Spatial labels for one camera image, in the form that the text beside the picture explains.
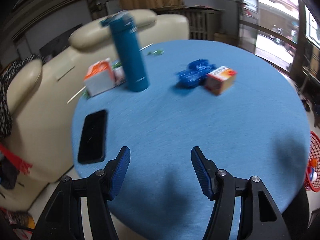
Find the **red yellow medicine box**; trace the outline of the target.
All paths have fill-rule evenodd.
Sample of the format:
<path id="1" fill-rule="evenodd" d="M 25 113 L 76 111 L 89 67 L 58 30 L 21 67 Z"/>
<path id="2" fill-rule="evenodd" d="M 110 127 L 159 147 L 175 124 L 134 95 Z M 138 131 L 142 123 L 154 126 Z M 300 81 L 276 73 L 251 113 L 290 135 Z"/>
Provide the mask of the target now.
<path id="1" fill-rule="evenodd" d="M 221 66 L 207 74 L 204 87 L 214 95 L 220 95 L 232 87 L 238 72 L 227 66 Z"/>

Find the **blue plastic bag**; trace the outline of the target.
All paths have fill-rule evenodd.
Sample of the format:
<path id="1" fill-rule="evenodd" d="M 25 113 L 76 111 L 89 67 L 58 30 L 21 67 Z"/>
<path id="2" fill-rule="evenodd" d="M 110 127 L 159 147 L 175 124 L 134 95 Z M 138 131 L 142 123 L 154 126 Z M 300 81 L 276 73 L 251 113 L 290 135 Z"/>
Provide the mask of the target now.
<path id="1" fill-rule="evenodd" d="M 187 69 L 177 73 L 178 84 L 183 88 L 195 88 L 204 83 L 207 74 L 216 69 L 207 59 L 199 59 L 188 64 Z"/>

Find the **black smartphone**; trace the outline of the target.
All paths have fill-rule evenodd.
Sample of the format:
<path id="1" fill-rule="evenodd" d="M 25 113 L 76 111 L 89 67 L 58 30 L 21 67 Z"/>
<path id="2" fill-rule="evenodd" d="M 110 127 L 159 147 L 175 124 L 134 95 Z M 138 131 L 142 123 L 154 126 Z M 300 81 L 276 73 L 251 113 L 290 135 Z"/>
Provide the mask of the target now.
<path id="1" fill-rule="evenodd" d="M 99 163 L 105 159 L 107 117 L 105 109 L 85 117 L 78 151 L 80 164 Z"/>

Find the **red mesh waste basket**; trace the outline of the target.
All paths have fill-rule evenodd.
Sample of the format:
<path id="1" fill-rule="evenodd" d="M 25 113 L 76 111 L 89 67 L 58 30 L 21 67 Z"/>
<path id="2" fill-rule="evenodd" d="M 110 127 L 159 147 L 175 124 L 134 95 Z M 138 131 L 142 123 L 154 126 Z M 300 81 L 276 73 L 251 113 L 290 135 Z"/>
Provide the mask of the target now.
<path id="1" fill-rule="evenodd" d="M 310 133 L 310 152 L 304 186 L 307 191 L 319 192 L 319 137 L 313 131 Z"/>

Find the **red garment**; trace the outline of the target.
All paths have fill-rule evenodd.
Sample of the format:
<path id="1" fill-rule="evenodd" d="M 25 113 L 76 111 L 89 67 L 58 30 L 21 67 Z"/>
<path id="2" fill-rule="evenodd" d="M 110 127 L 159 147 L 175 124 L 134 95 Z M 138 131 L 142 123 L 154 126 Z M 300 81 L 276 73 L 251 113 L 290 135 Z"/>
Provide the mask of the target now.
<path id="1" fill-rule="evenodd" d="M 19 170 L 20 172 L 22 172 L 25 175 L 30 174 L 30 169 L 33 166 L 32 164 L 26 162 L 25 160 L 23 160 L 19 156 L 13 154 L 10 150 L 8 150 L 2 144 L 0 144 L 0 150 L 1 150 L 1 154 L 3 154 L 8 159 L 8 161 L 10 161 L 12 163 L 12 165 L 14 165 L 14 167 L 17 170 Z"/>

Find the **blue round tablecloth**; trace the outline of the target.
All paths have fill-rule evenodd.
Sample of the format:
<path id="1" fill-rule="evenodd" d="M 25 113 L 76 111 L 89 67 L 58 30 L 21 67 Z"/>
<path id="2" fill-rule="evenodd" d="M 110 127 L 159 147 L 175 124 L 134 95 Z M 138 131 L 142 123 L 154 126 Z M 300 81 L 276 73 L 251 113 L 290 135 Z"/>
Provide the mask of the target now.
<path id="1" fill-rule="evenodd" d="M 147 55 L 157 49 L 164 54 Z M 213 202 L 191 164 L 194 146 L 235 177 L 259 176 L 284 211 L 303 186 L 310 147 L 308 117 L 291 84 L 263 59 L 220 42 L 164 42 L 143 55 L 146 90 L 119 86 L 80 98 L 73 116 L 73 154 L 85 117 L 101 109 L 108 111 L 106 160 L 123 146 L 131 151 L 110 211 L 147 239 L 202 239 Z M 217 96 L 180 88 L 177 73 L 198 59 L 237 71 L 232 87 Z"/>

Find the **white stick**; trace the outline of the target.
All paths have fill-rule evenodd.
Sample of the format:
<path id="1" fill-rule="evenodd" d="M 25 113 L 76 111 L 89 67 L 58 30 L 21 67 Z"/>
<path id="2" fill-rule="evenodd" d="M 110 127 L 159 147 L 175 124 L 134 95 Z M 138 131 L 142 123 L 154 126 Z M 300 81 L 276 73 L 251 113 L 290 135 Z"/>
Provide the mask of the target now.
<path id="1" fill-rule="evenodd" d="M 90 98 L 121 85 L 124 82 L 125 76 L 121 62 L 114 61 L 114 63 L 112 63 L 108 57 L 88 68 L 87 75 L 84 79 L 85 86 L 72 96 L 67 101 L 67 104 L 73 101 L 79 94 L 84 94 L 87 98 Z"/>

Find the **cream leather sofa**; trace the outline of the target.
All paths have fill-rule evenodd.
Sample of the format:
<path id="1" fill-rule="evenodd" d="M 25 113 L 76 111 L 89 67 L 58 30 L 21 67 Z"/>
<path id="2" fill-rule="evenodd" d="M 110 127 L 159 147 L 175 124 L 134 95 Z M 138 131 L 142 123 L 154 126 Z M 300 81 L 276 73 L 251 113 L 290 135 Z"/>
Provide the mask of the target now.
<path id="1" fill-rule="evenodd" d="M 32 164 L 13 189 L 1 189 L 1 207 L 25 211 L 49 183 L 73 166 L 71 125 L 76 100 L 90 65 L 118 55 L 109 27 L 94 20 L 69 37 L 69 47 L 47 63 L 33 60 L 14 77 L 7 91 L 11 134 L 1 144 Z"/>

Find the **orange white small box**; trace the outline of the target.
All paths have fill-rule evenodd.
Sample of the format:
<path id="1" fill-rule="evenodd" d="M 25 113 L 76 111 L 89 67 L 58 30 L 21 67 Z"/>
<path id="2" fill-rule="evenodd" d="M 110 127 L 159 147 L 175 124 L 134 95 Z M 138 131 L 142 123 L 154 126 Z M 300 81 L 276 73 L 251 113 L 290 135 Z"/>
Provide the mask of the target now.
<path id="1" fill-rule="evenodd" d="M 115 87 L 116 81 L 109 57 L 88 68 L 84 84 L 89 96 L 96 96 Z"/>

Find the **black television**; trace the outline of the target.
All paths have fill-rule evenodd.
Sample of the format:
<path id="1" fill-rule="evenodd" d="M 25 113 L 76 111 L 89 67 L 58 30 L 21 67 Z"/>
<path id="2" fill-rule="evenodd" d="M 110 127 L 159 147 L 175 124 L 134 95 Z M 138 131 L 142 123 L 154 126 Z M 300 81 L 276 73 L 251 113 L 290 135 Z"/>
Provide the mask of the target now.
<path id="1" fill-rule="evenodd" d="M 65 31 L 61 35 L 57 36 L 43 47 L 39 49 L 40 55 L 44 58 L 51 56 L 54 58 L 63 50 L 69 47 L 68 39 L 77 29 L 82 27 L 82 24 L 76 25 L 75 27 Z"/>

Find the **green candy wrapper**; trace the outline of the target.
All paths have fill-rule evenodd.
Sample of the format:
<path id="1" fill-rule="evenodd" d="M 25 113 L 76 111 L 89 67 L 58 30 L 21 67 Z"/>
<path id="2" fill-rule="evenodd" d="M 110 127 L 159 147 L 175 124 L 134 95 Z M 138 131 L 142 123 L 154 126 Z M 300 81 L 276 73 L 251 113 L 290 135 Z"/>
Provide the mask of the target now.
<path id="1" fill-rule="evenodd" d="M 157 49 L 157 50 L 149 51 L 147 53 L 147 55 L 152 55 L 152 56 L 159 56 L 159 55 L 163 55 L 163 54 L 164 54 L 163 49 Z"/>

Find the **teal thermos bottle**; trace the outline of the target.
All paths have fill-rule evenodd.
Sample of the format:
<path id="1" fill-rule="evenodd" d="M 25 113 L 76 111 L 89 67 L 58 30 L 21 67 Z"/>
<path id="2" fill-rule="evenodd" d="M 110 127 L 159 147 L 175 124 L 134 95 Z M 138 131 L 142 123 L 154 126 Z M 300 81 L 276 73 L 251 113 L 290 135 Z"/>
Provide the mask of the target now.
<path id="1" fill-rule="evenodd" d="M 127 89 L 142 92 L 149 87 L 145 63 L 137 38 L 137 27 L 128 11 L 121 11 L 102 20 L 102 27 L 109 27 L 114 45 L 125 74 Z"/>

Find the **brown box by door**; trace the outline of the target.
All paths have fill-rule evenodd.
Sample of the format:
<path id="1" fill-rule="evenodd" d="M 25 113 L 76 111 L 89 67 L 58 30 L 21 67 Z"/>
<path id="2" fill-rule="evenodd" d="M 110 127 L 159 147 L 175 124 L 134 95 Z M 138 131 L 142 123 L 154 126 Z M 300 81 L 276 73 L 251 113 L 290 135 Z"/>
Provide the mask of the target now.
<path id="1" fill-rule="evenodd" d="M 231 46 L 237 47 L 239 45 L 239 38 L 235 35 L 227 35 L 221 33 L 214 34 L 214 41 L 222 42 Z"/>

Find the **wooden crib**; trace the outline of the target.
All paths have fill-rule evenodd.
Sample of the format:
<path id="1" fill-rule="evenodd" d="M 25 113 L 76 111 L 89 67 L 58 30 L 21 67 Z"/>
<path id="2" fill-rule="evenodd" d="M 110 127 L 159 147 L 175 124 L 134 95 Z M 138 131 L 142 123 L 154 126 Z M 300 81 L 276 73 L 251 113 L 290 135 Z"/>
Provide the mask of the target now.
<path id="1" fill-rule="evenodd" d="M 221 29 L 222 11 L 207 6 L 186 7 L 184 5 L 153 9 L 157 15 L 175 14 L 185 16 L 189 21 L 189 38 L 213 41 Z"/>

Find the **white refrigerator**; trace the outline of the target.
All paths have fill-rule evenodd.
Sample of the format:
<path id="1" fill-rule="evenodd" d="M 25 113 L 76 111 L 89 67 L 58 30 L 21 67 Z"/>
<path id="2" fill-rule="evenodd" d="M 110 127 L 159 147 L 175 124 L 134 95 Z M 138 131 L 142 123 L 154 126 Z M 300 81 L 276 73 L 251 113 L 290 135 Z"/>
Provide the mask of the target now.
<path id="1" fill-rule="evenodd" d="M 113 15 L 122 11 L 120 0 L 112 0 L 105 2 L 107 15 Z"/>

